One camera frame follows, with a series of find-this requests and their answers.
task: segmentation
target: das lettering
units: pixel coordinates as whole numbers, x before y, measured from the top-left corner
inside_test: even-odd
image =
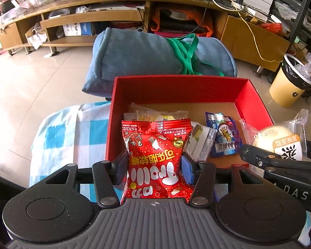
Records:
[[[290,190],[290,186],[288,185],[285,185],[284,186],[284,191],[289,193],[289,190]],[[293,196],[295,196],[296,198],[298,198],[298,189],[295,189],[294,193],[292,193]],[[304,191],[303,192],[303,196],[301,197],[302,200],[306,200],[307,199],[307,195],[309,194],[309,192],[307,191]]]

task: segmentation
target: red cardboard box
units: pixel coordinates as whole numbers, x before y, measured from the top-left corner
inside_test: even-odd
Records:
[[[205,112],[222,112],[236,122],[245,143],[239,120],[261,130],[273,125],[272,120],[249,79],[193,76],[153,75],[118,77],[115,79],[107,133],[106,160],[113,161],[125,149],[121,121],[134,102],[161,110],[187,110],[192,121],[206,125]],[[246,164],[238,154],[208,158],[218,168]]]

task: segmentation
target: blue snack wrapper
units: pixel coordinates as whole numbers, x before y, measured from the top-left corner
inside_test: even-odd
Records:
[[[213,157],[236,154],[242,146],[235,122],[222,113],[205,112],[206,124],[217,130],[216,139],[211,149]]]

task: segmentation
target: trash can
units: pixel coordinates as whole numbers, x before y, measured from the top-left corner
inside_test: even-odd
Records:
[[[297,64],[303,65],[296,57],[285,54],[281,68],[270,87],[271,97],[282,107],[291,106],[305,90],[311,90],[311,80],[295,69]]]

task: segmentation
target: tile floor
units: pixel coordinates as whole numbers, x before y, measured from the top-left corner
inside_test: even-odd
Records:
[[[43,58],[49,48],[26,55],[20,49],[12,57],[0,56],[0,176],[27,187],[31,144],[47,115],[70,105],[104,100],[84,94],[81,88],[92,58],[91,47],[58,48],[60,54]],[[284,109],[271,98],[266,76],[254,76],[257,66],[236,61],[238,77],[249,78],[275,122],[291,120],[306,100],[299,98]],[[307,125],[311,140],[311,115]]]

